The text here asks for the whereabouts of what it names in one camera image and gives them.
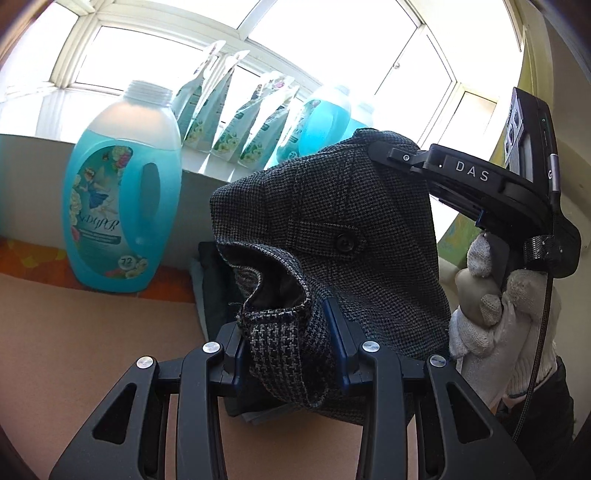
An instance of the detergent refill pouch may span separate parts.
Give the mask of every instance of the detergent refill pouch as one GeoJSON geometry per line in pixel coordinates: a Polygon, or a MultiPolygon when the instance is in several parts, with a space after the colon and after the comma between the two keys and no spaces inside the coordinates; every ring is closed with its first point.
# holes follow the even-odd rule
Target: detergent refill pouch
{"type": "Polygon", "coordinates": [[[218,40],[205,49],[205,58],[195,70],[195,77],[181,87],[170,105],[174,117],[177,119],[181,138],[187,134],[191,119],[203,94],[203,83],[206,76],[211,74],[213,63],[216,61],[216,54],[225,44],[225,40],[218,40]]]}
{"type": "Polygon", "coordinates": [[[217,139],[216,144],[212,148],[212,155],[230,161],[231,163],[237,163],[261,109],[262,101],[269,97],[269,95],[290,85],[293,81],[293,77],[280,72],[271,72],[263,75],[251,99],[238,109],[236,115],[234,115],[220,135],[220,138],[217,139]]]}
{"type": "Polygon", "coordinates": [[[289,104],[295,97],[299,86],[286,88],[283,103],[262,124],[256,135],[248,142],[238,163],[252,171],[262,170],[271,158],[279,143],[281,133],[289,116],[289,104]]]}
{"type": "Polygon", "coordinates": [[[249,52],[249,50],[242,50],[231,55],[225,59],[221,70],[212,73],[213,90],[208,95],[207,93],[205,96],[202,95],[193,114],[189,130],[184,137],[184,145],[207,153],[211,150],[223,106],[226,103],[234,68],[249,52]]]}

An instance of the white knit glove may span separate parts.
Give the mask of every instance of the white knit glove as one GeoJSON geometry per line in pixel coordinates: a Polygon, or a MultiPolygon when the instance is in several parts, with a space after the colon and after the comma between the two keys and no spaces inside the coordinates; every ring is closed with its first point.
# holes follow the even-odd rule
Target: white knit glove
{"type": "MultiPolygon", "coordinates": [[[[544,309],[546,275],[516,270],[499,290],[490,278],[492,258],[484,235],[468,250],[468,268],[456,276],[460,307],[449,326],[451,355],[461,374],[489,406],[503,397],[508,406],[523,400],[530,380],[544,309]]],[[[560,313],[556,289],[538,374],[538,386],[556,371],[554,335],[560,313]]]]}

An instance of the blue detergent bottle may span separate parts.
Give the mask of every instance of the blue detergent bottle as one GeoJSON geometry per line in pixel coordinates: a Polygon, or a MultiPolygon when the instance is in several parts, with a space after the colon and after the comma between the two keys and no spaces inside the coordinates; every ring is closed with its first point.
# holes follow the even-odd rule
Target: blue detergent bottle
{"type": "Polygon", "coordinates": [[[134,80],[72,151],[63,187],[66,252],[97,290],[143,290],[171,231],[181,189],[172,91],[134,80]]]}
{"type": "Polygon", "coordinates": [[[358,128],[368,128],[374,125],[374,106],[367,102],[359,102],[351,109],[351,120],[342,140],[351,138],[358,128]]]}
{"type": "Polygon", "coordinates": [[[339,142],[351,116],[349,89],[323,86],[302,106],[297,122],[277,148],[277,161],[313,155],[339,142]]]}

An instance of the wall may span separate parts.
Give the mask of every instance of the wall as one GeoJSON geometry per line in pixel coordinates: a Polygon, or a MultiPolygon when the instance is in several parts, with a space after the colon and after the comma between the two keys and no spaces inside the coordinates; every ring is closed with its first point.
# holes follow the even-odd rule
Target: wall
{"type": "MultiPolygon", "coordinates": [[[[554,28],[547,25],[554,65],[552,119],[564,192],[587,216],[591,215],[591,85],[554,28]]],[[[582,255],[575,275],[556,280],[562,299],[556,345],[567,367],[575,399],[576,430],[591,410],[591,257],[582,255]]]]}
{"type": "MultiPolygon", "coordinates": [[[[64,248],[61,184],[73,145],[0,135],[0,235],[64,248]]],[[[163,263],[188,268],[201,241],[213,239],[209,198],[225,182],[183,172],[178,214],[163,263]]]]}

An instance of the folded clothes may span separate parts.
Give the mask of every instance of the folded clothes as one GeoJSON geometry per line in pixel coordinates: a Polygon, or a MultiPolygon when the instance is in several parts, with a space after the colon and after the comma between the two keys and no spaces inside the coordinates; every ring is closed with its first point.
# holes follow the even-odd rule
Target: folded clothes
{"type": "Polygon", "coordinates": [[[427,185],[372,162],[375,141],[418,150],[393,132],[360,129],[211,199],[217,247],[246,299],[236,317],[251,374],[281,401],[352,423],[363,422],[365,400],[338,390],[323,300],[336,298],[345,319],[397,353],[448,356],[427,185]]]}
{"type": "MultiPolygon", "coordinates": [[[[191,265],[195,301],[203,336],[215,340],[222,325],[236,320],[244,296],[238,289],[231,267],[224,262],[214,242],[199,243],[199,261],[191,265]]],[[[225,397],[226,412],[236,417],[244,412],[260,412],[284,405],[262,386],[259,379],[247,376],[236,398],[225,397]]]]}

